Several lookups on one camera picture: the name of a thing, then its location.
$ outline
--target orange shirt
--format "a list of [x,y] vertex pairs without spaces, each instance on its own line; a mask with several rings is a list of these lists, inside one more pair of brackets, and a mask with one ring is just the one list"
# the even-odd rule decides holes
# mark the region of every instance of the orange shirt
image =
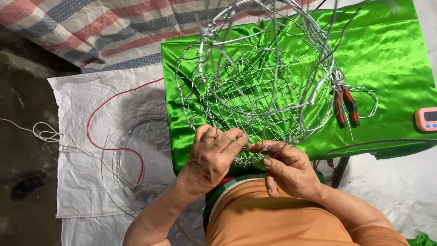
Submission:
[[267,195],[264,180],[239,184],[214,206],[206,231],[207,246],[408,246],[395,230],[366,226],[350,235],[319,204]]

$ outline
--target concrete floor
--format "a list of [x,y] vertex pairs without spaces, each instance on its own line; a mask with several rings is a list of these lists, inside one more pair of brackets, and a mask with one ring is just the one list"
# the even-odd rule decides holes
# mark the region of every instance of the concrete floor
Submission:
[[[0,118],[32,129],[47,122],[58,129],[58,107],[46,78],[78,74],[79,68],[0,26]],[[61,245],[55,219],[58,144],[0,120],[0,244]],[[41,170],[47,184],[12,201],[11,187]]]

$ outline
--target white cord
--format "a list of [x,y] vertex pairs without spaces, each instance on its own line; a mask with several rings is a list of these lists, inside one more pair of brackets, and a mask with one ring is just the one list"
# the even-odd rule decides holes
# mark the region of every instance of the white cord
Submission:
[[[41,139],[41,140],[43,140],[43,141],[45,141],[45,142],[49,142],[49,143],[56,143],[56,142],[58,142],[60,146],[63,146],[63,147],[65,147],[65,148],[73,148],[72,150],[59,150],[59,152],[71,153],[71,152],[74,152],[74,151],[76,151],[76,150],[80,150],[80,151],[83,152],[84,154],[86,154],[86,155],[88,155],[88,156],[90,156],[90,157],[96,158],[96,159],[98,159],[99,161],[101,161],[101,163],[103,163],[103,165],[106,167],[106,169],[108,169],[108,170],[109,170],[112,174],[114,174],[117,178],[120,178],[117,174],[115,174],[115,173],[112,171],[112,169],[110,169],[110,168],[106,165],[106,163],[103,161],[103,158],[100,158],[100,157],[98,157],[98,156],[95,156],[95,155],[93,155],[91,152],[88,152],[88,151],[84,150],[83,148],[79,147],[79,146],[76,144],[76,142],[73,140],[73,137],[71,136],[71,134],[69,134],[69,133],[61,133],[61,132],[57,132],[55,129],[53,129],[53,127],[51,127],[51,126],[50,126],[49,124],[47,124],[46,122],[38,122],[38,123],[36,123],[35,125],[33,125],[32,130],[30,130],[30,129],[27,129],[27,128],[23,128],[23,127],[17,125],[16,123],[14,123],[14,122],[12,122],[12,121],[10,121],[10,120],[8,120],[8,119],[0,118],[0,120],[4,120],[4,121],[7,121],[7,122],[10,122],[10,123],[14,124],[16,127],[20,128],[20,129],[22,129],[22,130],[29,131],[29,132],[33,133],[33,135],[34,135],[35,137],[37,137],[37,138],[39,138],[39,139]],[[39,125],[39,124],[45,124],[45,125],[47,125],[48,127],[50,127],[50,129],[51,129],[52,131],[42,131],[42,132],[37,133],[35,128],[36,128],[36,126]],[[51,134],[51,136],[49,136],[49,137],[44,137],[43,134]],[[71,143],[66,143],[66,142],[61,141],[61,137],[64,136],[64,135],[69,136],[69,137],[71,138],[71,141],[73,142],[73,144],[71,144]]]

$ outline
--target pliers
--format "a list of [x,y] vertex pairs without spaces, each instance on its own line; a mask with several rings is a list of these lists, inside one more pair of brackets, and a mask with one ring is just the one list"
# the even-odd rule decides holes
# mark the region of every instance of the pliers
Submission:
[[334,71],[334,107],[335,113],[337,114],[337,120],[340,127],[347,127],[346,117],[343,111],[344,98],[352,105],[353,111],[350,112],[350,119],[355,124],[355,126],[360,125],[360,117],[358,115],[358,108],[354,97],[350,93],[350,88],[346,87],[344,83],[344,76],[339,70]]

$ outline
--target person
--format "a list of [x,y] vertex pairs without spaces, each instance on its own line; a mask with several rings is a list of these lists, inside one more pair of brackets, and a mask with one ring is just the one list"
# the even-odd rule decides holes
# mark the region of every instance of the person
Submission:
[[[179,213],[219,190],[216,186],[245,144],[246,135],[238,128],[222,132],[208,124],[199,127],[186,165],[132,222],[123,245],[169,246],[166,237]],[[207,246],[408,245],[377,208],[322,184],[303,151],[277,141],[249,149],[266,150],[264,179],[229,181],[232,185],[215,196],[206,223]]]

